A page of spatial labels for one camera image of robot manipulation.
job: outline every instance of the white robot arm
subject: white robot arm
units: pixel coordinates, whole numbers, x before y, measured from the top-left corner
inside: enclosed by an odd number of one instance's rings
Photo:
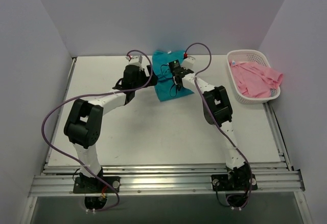
[[[64,134],[73,143],[78,159],[84,163],[94,174],[103,176],[103,170],[98,161],[96,141],[100,136],[102,117],[111,110],[128,104],[135,96],[135,91],[130,91],[143,86],[149,77],[142,68],[142,57],[134,56],[126,66],[124,76],[116,86],[109,91],[112,95],[102,96],[90,101],[78,99],[74,102],[69,113]],[[157,84],[158,78],[152,75],[147,86]],[[98,181],[88,173],[84,167],[80,170],[81,181],[96,186]]]
[[[198,93],[195,86],[195,74],[191,70],[195,59],[193,57],[187,57],[183,63],[179,65],[179,61],[175,60],[169,63],[169,68],[173,74],[174,82],[179,86],[190,89],[194,93]],[[234,144],[237,146],[233,125],[231,121],[232,108],[229,102],[229,98],[226,89],[223,86],[215,87],[202,79],[197,77],[198,86],[204,95],[207,104],[212,109],[212,113],[216,118],[220,128],[231,138]],[[220,133],[215,127],[211,116],[208,114],[206,108],[203,108],[204,116],[207,122],[213,125],[214,130]],[[240,168],[244,165],[244,158],[234,148],[234,146],[228,141],[227,138],[223,137],[220,141],[221,147],[224,151],[226,166],[229,169]]]

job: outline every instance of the laundry basket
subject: laundry basket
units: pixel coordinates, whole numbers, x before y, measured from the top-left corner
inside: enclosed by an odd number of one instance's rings
[[[231,69],[230,69],[230,65],[229,62],[230,61],[235,61],[237,62],[256,62],[258,64],[264,65],[264,66],[268,66],[270,67],[270,64],[268,63],[268,60],[266,58],[266,56],[256,50],[235,50],[235,51],[231,51],[227,54],[226,56],[227,59],[227,66],[228,66],[228,70],[229,70],[229,76],[231,79],[231,82],[233,83],[233,91],[235,94],[235,97],[237,99],[237,101],[239,101],[240,103],[243,104],[260,104],[260,103],[266,103],[269,100],[273,100],[276,99],[280,94],[281,94],[281,88],[278,87],[278,89],[272,89],[271,90],[271,97],[268,98],[249,98],[246,97],[244,95],[242,95],[239,91],[239,89],[237,88],[237,85],[235,83],[234,77],[232,75]]]

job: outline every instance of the white wall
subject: white wall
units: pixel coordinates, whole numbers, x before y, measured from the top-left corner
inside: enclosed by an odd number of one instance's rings
[[[62,100],[72,59],[40,0],[0,0],[0,12],[0,223],[18,223],[46,155],[42,119]]]
[[[41,0],[72,56],[257,49],[284,0]],[[205,53],[198,48],[195,53]]]
[[[284,72],[274,102],[315,223],[327,219],[327,0],[285,0],[260,50]]]

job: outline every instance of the black mounting plate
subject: black mounting plate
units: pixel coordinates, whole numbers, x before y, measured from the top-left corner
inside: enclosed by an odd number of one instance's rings
[[[244,185],[241,184],[239,186],[232,186],[231,184],[227,184],[229,183],[228,181],[228,174],[213,174],[211,176],[211,184],[213,187],[213,190],[216,191],[216,185],[214,184],[214,180],[218,180],[219,185],[217,186],[217,191],[218,192],[224,192],[224,191],[244,191]],[[252,191],[253,190],[257,190],[258,189],[258,185],[256,183],[256,179],[255,179],[255,185],[252,185]]]
[[[115,188],[117,192],[119,192],[120,188],[120,180],[121,178],[119,176],[103,176],[102,179],[107,182],[109,185],[113,185],[113,182],[117,181],[119,182],[118,187]],[[101,193],[102,188],[97,188],[95,186],[88,186],[86,184],[81,184],[81,178],[76,177],[73,193]],[[110,188],[107,188],[105,193],[113,193],[113,191]]]

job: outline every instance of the towel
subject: towel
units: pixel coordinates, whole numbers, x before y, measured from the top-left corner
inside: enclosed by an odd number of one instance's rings
[[[152,56],[153,72],[158,77],[158,84],[154,89],[160,101],[177,99],[193,93],[191,90],[183,87],[180,91],[176,90],[172,79],[173,76],[168,67],[168,63],[176,59],[182,64],[184,51],[176,51],[170,54],[156,51]]]
[[[277,89],[283,74],[256,62],[230,63],[240,93],[250,98],[271,97],[271,90]]]

